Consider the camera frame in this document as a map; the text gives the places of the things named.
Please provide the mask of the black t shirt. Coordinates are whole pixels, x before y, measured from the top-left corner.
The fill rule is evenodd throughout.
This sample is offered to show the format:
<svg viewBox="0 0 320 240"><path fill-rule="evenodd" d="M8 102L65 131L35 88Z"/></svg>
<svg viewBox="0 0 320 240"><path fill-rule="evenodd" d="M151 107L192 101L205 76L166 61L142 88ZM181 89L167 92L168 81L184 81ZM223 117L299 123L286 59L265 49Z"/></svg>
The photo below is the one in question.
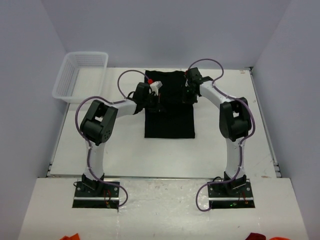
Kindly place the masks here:
<svg viewBox="0 0 320 240"><path fill-rule="evenodd" d="M163 111L145 110L144 137L147 139L194 139L195 121L192 104L183 103L183 71L163 72L146 70L145 75L160 81L160 104Z"/></svg>

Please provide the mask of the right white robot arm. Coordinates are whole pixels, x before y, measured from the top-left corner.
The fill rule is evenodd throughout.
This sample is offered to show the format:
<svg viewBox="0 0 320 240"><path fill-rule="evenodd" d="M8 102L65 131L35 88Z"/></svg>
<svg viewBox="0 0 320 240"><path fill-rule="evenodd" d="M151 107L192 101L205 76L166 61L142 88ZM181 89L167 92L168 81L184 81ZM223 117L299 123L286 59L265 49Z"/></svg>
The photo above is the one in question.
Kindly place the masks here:
<svg viewBox="0 0 320 240"><path fill-rule="evenodd" d="M197 67L185 72L186 83L182 100L194 104L204 97L219 110L219 130L226 140L227 162L223 177L223 191L233 197L245 185L244 146L252 129L252 120L246 98L236 98L221 91L209 76L202 76Z"/></svg>

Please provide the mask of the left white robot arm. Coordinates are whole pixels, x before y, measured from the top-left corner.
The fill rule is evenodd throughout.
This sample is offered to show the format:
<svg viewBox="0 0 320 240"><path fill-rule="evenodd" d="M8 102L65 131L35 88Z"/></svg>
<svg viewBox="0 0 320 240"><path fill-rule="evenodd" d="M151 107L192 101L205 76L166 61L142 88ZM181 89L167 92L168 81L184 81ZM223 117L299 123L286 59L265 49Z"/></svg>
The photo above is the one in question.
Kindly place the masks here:
<svg viewBox="0 0 320 240"><path fill-rule="evenodd" d="M103 159L106 142L110 139L117 118L136 115L143 109L159 112L161 109L159 89L161 81L151 84L140 82L133 96L127 99L109 102L99 96L87 98L80 107L92 100L81 124L76 123L76 128L85 139L87 146L86 169L81 181L86 185L86 190L97 197L103 193L104 179Z"/></svg>

